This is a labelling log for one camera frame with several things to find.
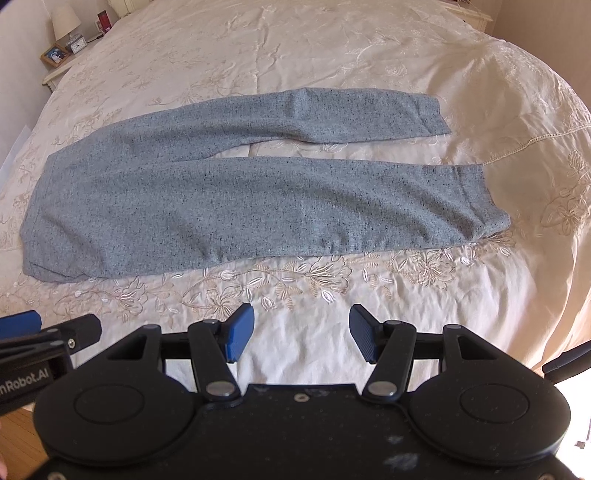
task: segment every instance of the circular cover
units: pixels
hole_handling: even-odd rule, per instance
[[[570,423],[569,406],[550,382],[524,367],[511,375],[486,361],[427,380],[411,397],[409,413],[438,448],[491,466],[554,453]]]
[[[37,400],[34,423],[52,453],[82,465],[129,465],[173,442],[194,414],[176,380],[132,362],[61,378]]]

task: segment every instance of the lamp shade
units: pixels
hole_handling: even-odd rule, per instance
[[[61,4],[51,13],[53,22],[53,31],[56,34],[56,40],[65,37],[68,33],[80,26],[80,18],[74,12],[70,4]]]

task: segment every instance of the white headboard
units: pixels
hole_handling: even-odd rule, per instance
[[[119,18],[132,14],[136,10],[145,7],[152,0],[108,0],[109,5],[115,10]]]

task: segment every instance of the bed sheet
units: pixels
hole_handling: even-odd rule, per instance
[[[22,273],[19,228],[49,154],[132,116],[227,95],[305,86],[436,96],[451,135],[361,144],[276,141],[227,156],[301,155],[485,165],[505,232],[474,245],[345,257],[261,258],[215,268],[77,284]],[[521,49],[473,30],[435,0],[156,0],[121,19],[44,108],[0,193],[0,315],[45,325],[103,322],[83,361],[146,323],[178,332],[253,304],[237,366],[249,382],[362,384],[348,333],[362,303],[419,331],[461,323],[528,366],[591,338],[591,116],[569,85]],[[433,372],[417,366],[414,383]],[[190,384],[190,371],[174,373]]]

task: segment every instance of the wooden floor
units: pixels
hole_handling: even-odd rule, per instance
[[[46,459],[30,411],[19,408],[0,417],[0,453],[8,466],[7,480],[22,480]]]

